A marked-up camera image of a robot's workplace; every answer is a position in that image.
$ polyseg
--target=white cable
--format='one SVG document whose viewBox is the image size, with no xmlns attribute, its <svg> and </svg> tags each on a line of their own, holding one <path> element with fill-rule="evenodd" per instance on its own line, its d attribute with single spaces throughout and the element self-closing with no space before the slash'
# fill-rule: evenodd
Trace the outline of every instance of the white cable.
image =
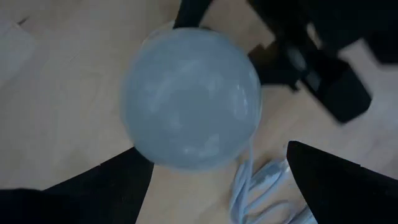
<svg viewBox="0 0 398 224">
<path fill-rule="evenodd" d="M 289 217 L 286 218 L 281 223 L 285 224 L 290 222 L 293 219 L 295 212 L 292 203 L 287 200 L 273 203 L 272 205 L 265 208 L 258 216 L 254 218 L 248 218 L 248 213 L 252 209 L 257 208 L 262 202 L 264 202 L 268 198 L 268 196 L 270 196 L 270 194 L 283 181 L 285 174 L 289 171 L 289 166 L 282 166 L 278 177 L 271 184 L 271 186 L 262 195 L 260 195 L 258 198 L 256 198 L 255 200 L 253 200 L 248 204 L 249 194 L 253 190 L 255 190 L 258 186 L 262 185 L 264 182 L 267 181 L 267 177 L 265 176 L 262 182 L 255 181 L 253 177 L 255 177 L 256 174 L 252 176 L 252 167 L 253 167 L 253 148 L 252 148 L 252 139 L 251 139 L 249 143 L 249 159 L 244 161 L 244 163 L 239 166 L 233 182 L 232 196 L 229 202 L 229 214 L 231 221 L 235 224 L 257 224 L 261 220 L 265 219 L 273 209 L 278 207 L 288 207 Z"/>
</svg>

